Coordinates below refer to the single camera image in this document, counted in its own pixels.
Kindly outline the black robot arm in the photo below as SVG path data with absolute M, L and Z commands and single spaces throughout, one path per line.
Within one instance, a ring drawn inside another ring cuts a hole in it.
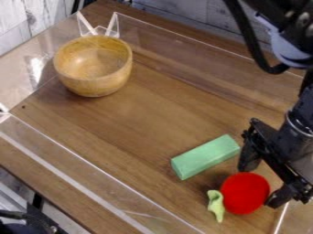
M 313 199 L 313 0 L 222 1 L 258 67 L 273 75 L 287 69 L 306 72 L 297 103 L 286 111 L 281 127 L 274 129 L 257 118 L 249 121 L 237 168 L 249 172 L 266 163 L 282 180 L 282 187 L 263 202 L 266 206 L 277 208 L 290 200 L 307 203 Z M 263 56 L 242 4 L 269 30 L 275 66 Z

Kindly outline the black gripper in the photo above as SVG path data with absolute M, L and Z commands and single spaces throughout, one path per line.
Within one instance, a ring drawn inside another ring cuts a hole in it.
M 313 134 L 303 133 L 289 120 L 278 130 L 255 118 L 249 123 L 238 171 L 250 172 L 265 161 L 282 181 L 265 204 L 278 208 L 291 199 L 306 204 L 313 198 Z

